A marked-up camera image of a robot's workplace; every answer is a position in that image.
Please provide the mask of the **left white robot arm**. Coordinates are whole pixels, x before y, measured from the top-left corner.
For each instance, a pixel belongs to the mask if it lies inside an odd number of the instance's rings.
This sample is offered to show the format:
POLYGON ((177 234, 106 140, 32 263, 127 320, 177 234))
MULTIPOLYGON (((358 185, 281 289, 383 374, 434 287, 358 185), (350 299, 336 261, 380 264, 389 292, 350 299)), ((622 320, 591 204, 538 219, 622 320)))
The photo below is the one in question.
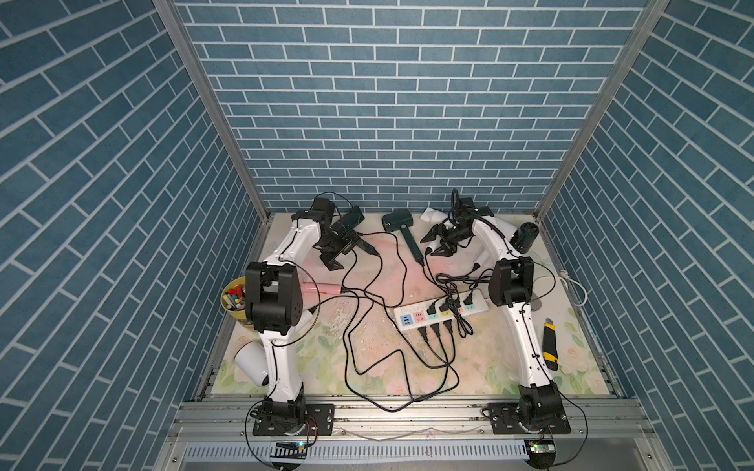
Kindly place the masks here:
POLYGON ((351 206, 338 220, 334 201, 315 198, 308 210, 292 216, 290 230, 270 255, 245 269, 245 322, 259 333, 268 368, 268 393, 257 408, 253 434, 283 436, 306 429, 304 381, 296 365, 295 342, 313 325, 304 309, 300 274, 306 255, 316 249, 330 271, 340 270, 337 256, 357 242, 355 228, 364 220, 351 206))

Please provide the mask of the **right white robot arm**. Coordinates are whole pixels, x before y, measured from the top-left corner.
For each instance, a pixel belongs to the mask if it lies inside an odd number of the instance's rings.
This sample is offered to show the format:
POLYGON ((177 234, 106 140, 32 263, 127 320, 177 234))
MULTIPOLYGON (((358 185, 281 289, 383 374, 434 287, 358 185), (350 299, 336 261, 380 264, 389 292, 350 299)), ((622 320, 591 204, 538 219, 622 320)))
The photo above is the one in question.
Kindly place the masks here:
POLYGON ((435 256, 454 255, 463 241, 478 239, 492 257, 490 301, 502 308, 520 358, 518 424, 530 433, 546 432, 566 417, 562 395, 545 367, 545 355, 531 315, 535 262, 526 253, 538 235, 532 223, 519 227, 477 207, 469 197, 454 197, 448 213, 428 208, 420 216, 432 225, 422 238, 435 256))

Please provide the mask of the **white power strip coloured sockets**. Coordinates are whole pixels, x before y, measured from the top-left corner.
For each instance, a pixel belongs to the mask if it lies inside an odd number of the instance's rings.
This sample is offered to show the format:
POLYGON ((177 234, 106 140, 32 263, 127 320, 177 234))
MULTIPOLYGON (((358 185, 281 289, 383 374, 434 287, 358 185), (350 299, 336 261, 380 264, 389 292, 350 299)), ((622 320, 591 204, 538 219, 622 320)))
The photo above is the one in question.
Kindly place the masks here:
POLYGON ((429 299, 396 307, 393 315, 399 329, 405 332, 453 320, 456 314, 467 317, 488 310, 487 299, 481 291, 468 290, 461 292, 453 302, 447 298, 429 299))

